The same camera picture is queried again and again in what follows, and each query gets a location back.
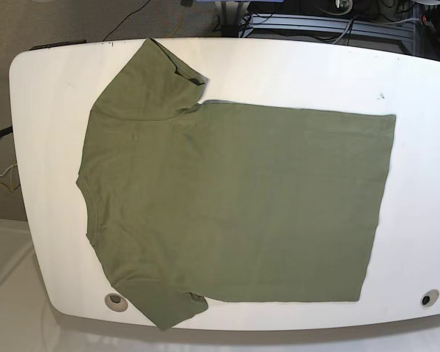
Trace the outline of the olive green T-shirt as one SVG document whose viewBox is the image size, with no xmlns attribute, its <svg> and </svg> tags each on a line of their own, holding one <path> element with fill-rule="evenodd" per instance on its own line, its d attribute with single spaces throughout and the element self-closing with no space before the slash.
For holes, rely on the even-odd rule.
<svg viewBox="0 0 440 352">
<path fill-rule="evenodd" d="M 89 112 L 76 181 L 111 286 L 160 329 L 224 302 L 356 302 L 394 115 L 201 102 L 147 39 Z"/>
</svg>

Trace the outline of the aluminium frame rail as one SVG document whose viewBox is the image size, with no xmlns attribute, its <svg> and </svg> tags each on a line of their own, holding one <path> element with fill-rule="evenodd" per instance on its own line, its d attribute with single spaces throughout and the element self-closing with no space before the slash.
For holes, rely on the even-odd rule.
<svg viewBox="0 0 440 352">
<path fill-rule="evenodd" d="M 315 17 L 305 15 L 252 14 L 246 20 L 248 30 L 295 31 L 312 35 L 332 34 L 336 42 L 343 38 L 357 36 L 370 40 L 396 43 L 407 53 L 419 55 L 419 18 L 381 23 L 356 19 Z"/>
</svg>

